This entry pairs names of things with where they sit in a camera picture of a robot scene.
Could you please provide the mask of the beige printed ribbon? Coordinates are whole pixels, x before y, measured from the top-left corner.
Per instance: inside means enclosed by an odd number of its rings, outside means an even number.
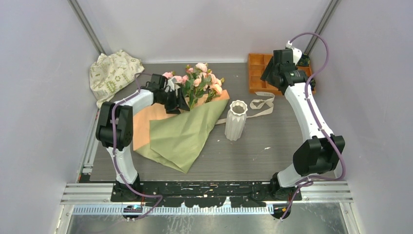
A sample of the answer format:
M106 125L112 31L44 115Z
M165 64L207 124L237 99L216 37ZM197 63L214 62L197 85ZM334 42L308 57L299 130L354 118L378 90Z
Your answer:
M273 113L274 111L274 99L275 99L275 94L270 93L270 92L255 92L255 94L257 96L260 97L268 97L268 99L253 99L246 108L245 113L247 112L248 108L252 109L252 110L260 110L261 108L263 108L265 105L268 107L267 109L254 114L252 116L248 116L246 115L246 119L248 118L254 118L254 117L260 117L260 116L265 116L265 115L269 115L271 113Z

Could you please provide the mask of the pink artificial flower bunch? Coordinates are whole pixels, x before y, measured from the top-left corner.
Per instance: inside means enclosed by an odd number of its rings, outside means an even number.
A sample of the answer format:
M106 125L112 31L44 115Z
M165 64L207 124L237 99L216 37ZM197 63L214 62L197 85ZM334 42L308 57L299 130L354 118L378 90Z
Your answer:
M176 75L174 71L165 72L163 76L174 81L175 87L182 90L190 109L211 102L223 93L222 84L225 79L217 78L207 63L197 63L194 66L188 64L183 76Z

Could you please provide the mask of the green wrapping paper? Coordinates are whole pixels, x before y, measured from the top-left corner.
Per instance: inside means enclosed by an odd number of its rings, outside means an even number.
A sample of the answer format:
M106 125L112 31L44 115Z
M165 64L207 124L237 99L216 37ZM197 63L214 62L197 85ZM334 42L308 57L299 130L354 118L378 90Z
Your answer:
M228 101L220 97L177 115L166 114L160 104L144 108L133 117L133 151L186 174Z

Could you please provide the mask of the orange wrapping paper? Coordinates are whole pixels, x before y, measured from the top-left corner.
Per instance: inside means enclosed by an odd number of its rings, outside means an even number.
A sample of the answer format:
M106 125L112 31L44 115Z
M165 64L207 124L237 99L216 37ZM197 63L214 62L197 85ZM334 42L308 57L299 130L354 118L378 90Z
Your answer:
M185 148L198 147L200 152L228 101L229 93L223 90L220 97L181 114L167 114L161 104L144 108L133 117L133 150L150 145L163 156Z

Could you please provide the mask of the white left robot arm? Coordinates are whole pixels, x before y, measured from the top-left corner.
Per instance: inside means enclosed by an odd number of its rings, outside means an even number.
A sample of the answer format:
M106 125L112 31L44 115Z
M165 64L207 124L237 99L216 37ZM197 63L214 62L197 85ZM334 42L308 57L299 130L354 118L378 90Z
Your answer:
M144 196L131 156L133 116L156 103L168 114L188 111L180 83L178 77L152 74L150 81L126 98L102 103L95 136L110 154L116 171L111 201L137 201Z

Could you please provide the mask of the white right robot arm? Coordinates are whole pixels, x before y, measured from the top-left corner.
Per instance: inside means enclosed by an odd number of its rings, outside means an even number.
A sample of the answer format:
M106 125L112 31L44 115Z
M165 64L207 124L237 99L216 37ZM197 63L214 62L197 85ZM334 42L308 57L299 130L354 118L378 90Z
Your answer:
M261 80L276 87L287 99L299 123L303 143L293 154L293 162L275 173L270 180L269 192L276 200L283 200L304 181L320 178L336 169L345 141L336 136L325 123L313 99L310 79L296 67L300 50L275 50Z

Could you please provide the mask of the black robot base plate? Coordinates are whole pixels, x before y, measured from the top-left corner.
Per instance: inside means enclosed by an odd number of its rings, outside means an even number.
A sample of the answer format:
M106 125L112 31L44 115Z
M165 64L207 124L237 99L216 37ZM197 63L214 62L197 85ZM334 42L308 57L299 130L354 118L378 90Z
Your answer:
M226 199L232 208L264 207L267 202L301 200L301 194L294 195L296 188L281 188L273 181L142 181L133 188L146 197L115 182L110 200L142 202L151 207L161 195L160 207L186 205L189 208L222 207Z

